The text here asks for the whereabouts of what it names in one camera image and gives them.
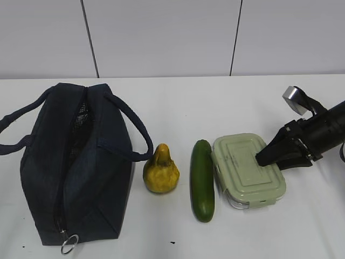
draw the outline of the plastic food container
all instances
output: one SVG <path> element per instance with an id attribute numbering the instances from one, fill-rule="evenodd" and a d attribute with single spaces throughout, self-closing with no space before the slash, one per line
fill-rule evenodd
<path id="1" fill-rule="evenodd" d="M 255 134 L 224 136 L 213 144 L 212 159 L 229 203 L 237 209 L 275 204 L 285 191 L 285 179 L 277 164 L 261 167 L 255 155 L 266 144 Z"/>

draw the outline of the white table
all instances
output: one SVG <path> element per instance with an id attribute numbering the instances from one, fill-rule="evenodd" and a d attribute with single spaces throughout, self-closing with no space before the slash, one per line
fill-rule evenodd
<path id="1" fill-rule="evenodd" d="M 339 148 L 310 168 L 283 171 L 285 196 L 261 209 L 231 208 L 216 192 L 210 223 L 193 216 L 189 198 L 191 150 L 199 139 L 252 132 L 270 142 L 298 119 L 281 98 L 289 85 L 331 108 L 345 100 L 345 75 L 144 79 L 0 80 L 0 117 L 31 103 L 56 83 L 108 83 L 145 123 L 156 145 L 165 142 L 181 172 L 177 188 L 158 196 L 136 164 L 118 240 L 77 246 L 69 258 L 345 258 L 345 164 Z M 12 144 L 31 132 L 38 110 L 0 134 Z M 131 124 L 134 149 L 144 141 Z M 0 157 L 0 258 L 61 258 L 59 247 L 41 245 L 19 178 L 23 151 Z"/>

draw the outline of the cucumber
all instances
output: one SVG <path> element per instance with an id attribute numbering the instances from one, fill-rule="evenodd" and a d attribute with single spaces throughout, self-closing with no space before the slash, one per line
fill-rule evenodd
<path id="1" fill-rule="evenodd" d="M 211 152 L 211 145 L 206 140 L 199 140 L 194 145 L 190 163 L 192 209 L 201 222 L 209 222 L 215 212 Z"/>

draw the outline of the bag zipper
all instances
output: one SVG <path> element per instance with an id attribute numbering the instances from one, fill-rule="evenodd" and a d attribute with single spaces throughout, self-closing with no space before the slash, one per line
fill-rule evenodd
<path id="1" fill-rule="evenodd" d="M 64 207 L 64 185 L 65 185 L 65 180 L 67 177 L 68 173 L 68 163 L 67 163 L 67 158 L 69 155 L 69 151 L 71 149 L 71 135 L 72 135 L 72 128 L 75 120 L 77 119 L 79 109 L 83 104 L 83 101 L 85 100 L 85 96 L 87 93 L 87 88 L 84 87 L 83 93 L 81 95 L 81 99 L 79 101 L 78 107 L 75 111 L 75 114 L 73 115 L 73 119 L 71 121 L 70 125 L 70 131 L 68 133 L 67 137 L 67 143 L 65 150 L 64 150 L 64 158 L 63 158 L 63 168 L 62 168 L 62 173 L 60 176 L 60 182 L 59 182 L 59 187 L 58 187 L 58 192 L 56 196 L 56 201 L 55 201 L 55 206 L 54 206 L 54 213 L 53 213 L 53 220 L 56 225 L 56 229 L 61 233 L 64 241 L 69 239 L 68 233 L 67 233 L 67 223 L 66 223 L 66 215 L 65 215 L 65 207 Z"/>

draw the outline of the yellow squash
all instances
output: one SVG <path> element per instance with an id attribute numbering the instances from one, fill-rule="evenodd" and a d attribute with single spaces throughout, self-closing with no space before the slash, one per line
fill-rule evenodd
<path id="1" fill-rule="evenodd" d="M 169 147 L 159 144 L 153 157 L 144 166 L 143 179 L 154 193 L 166 193 L 177 185 L 180 172 L 170 157 Z"/>

